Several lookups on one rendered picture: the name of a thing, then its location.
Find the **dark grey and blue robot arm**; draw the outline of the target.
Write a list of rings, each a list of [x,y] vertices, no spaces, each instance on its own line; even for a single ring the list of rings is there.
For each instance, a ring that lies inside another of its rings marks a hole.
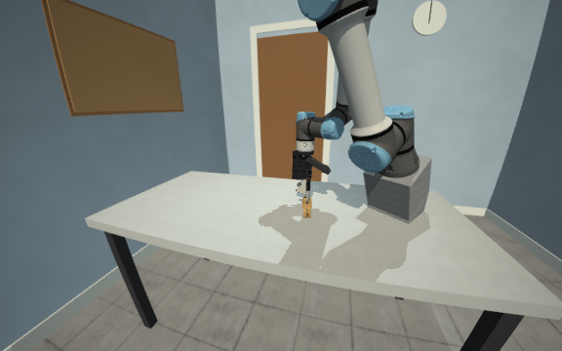
[[[339,139],[352,119],[353,143],[348,149],[352,163],[366,172],[398,178],[414,174],[420,159],[414,147],[414,109],[382,105],[368,39],[378,1],[298,0],[303,15],[328,37],[339,81],[336,108],[331,112],[324,117],[316,117],[315,112],[297,114],[296,149],[312,152],[316,137]]]

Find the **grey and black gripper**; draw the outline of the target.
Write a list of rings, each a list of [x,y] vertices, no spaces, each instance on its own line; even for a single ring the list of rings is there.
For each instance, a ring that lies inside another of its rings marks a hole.
[[[312,152],[297,152],[293,150],[293,168],[292,167],[292,179],[301,180],[297,183],[297,192],[306,195],[306,202],[308,202],[310,197],[310,177],[312,176],[312,165],[305,162],[308,155],[313,155]],[[306,155],[306,157],[304,156]],[[302,157],[304,156],[304,157]]]

